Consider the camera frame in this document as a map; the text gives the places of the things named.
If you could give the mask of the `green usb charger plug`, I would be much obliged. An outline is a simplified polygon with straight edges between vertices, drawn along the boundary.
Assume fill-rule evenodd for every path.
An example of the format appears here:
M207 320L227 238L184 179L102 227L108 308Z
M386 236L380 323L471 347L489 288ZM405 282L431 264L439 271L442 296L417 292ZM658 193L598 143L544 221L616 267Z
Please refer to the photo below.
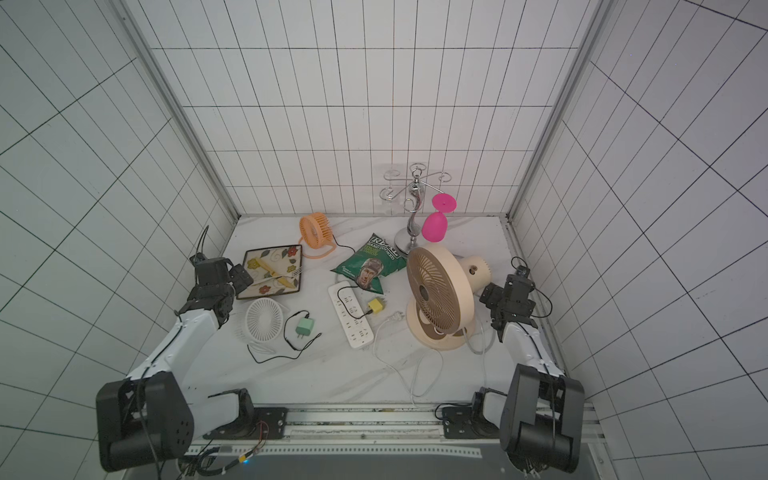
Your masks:
M315 321L309 317L302 317L299 319L295 332L299 338L308 337L311 335L314 329Z

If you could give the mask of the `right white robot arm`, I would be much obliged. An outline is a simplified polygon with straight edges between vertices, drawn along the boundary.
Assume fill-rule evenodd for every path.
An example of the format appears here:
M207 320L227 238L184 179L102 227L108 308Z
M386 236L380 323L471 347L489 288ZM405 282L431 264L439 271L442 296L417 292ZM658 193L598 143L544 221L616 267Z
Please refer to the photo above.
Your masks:
M475 393L470 425L481 438L497 438L518 470L576 470L580 458L585 392L556 366L544 347L533 314L536 291L530 269L518 266L502 286L485 287L480 303L514 363L508 390L483 387Z

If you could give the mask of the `white power strip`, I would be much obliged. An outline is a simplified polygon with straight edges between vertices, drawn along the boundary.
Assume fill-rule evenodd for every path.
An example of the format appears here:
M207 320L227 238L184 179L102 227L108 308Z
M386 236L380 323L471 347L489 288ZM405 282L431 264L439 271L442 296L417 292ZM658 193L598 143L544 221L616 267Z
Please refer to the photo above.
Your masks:
M328 294L350 347L361 349L373 343L374 333L367 318L369 312L360 304L355 289L342 281L331 285Z

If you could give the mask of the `yellow usb charger plug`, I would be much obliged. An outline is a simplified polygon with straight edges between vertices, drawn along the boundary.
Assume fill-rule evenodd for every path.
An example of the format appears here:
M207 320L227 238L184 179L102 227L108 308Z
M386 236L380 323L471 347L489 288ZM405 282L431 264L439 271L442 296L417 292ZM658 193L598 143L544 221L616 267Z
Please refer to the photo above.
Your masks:
M383 298L376 297L368 302L368 309L370 314L381 313L386 307L386 303Z

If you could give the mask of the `large beige desk fan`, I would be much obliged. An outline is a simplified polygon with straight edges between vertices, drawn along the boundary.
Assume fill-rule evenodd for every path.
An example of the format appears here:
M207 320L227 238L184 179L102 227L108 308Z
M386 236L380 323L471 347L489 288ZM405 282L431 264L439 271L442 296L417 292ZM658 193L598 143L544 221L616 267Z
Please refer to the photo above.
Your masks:
M456 258L431 243L407 258L412 298L406 321L413 336L438 351L460 348L475 331L475 294L491 283L491 270L480 256Z

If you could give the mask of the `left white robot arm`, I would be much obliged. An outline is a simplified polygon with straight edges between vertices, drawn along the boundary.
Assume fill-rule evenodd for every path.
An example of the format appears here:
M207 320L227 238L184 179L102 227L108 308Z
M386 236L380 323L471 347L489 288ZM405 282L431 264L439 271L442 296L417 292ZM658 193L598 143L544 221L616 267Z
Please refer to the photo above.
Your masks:
M228 321L238 294L253 279L240 264L198 257L195 285L178 321L126 378L105 384L96 395L99 459L107 472L183 457L191 443L211 432L248 434L254 408L247 390L187 399L181 383L208 340Z

